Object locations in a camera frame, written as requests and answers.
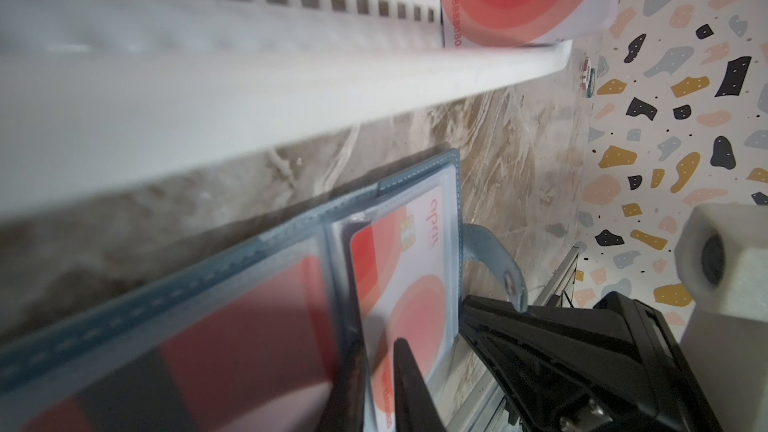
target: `terrazzo wallpaper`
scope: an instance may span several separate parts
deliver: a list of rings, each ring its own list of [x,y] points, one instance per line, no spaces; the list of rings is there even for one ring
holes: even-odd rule
[[[679,337],[694,304],[672,251],[692,207],[768,204],[768,0],[620,0],[619,11],[593,65],[574,299],[588,308],[622,292]]]

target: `patterned backdrop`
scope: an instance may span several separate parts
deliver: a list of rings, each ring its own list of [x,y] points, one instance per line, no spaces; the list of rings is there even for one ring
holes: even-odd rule
[[[768,204],[768,0],[620,0],[604,34],[575,301],[620,291],[679,337],[673,250],[702,202]]]

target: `marble countertop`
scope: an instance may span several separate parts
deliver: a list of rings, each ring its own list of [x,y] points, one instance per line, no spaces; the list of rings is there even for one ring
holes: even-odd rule
[[[462,154],[464,222],[491,229],[536,297],[576,234],[591,100],[574,42],[565,70],[94,198],[0,230],[0,342],[198,262],[434,153]],[[468,264],[464,294],[502,298]],[[460,338],[438,412],[450,418],[484,367]]]

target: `terrazzo pattern wall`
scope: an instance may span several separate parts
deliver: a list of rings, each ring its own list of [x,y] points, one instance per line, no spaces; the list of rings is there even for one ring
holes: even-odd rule
[[[622,292],[679,337],[693,301],[672,251],[692,208],[768,204],[768,0],[619,10],[596,64],[574,299]]]

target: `black magnetic stripe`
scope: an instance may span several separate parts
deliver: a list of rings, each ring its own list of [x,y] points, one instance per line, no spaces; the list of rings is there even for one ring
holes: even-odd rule
[[[78,394],[96,430],[197,430],[157,349]]]

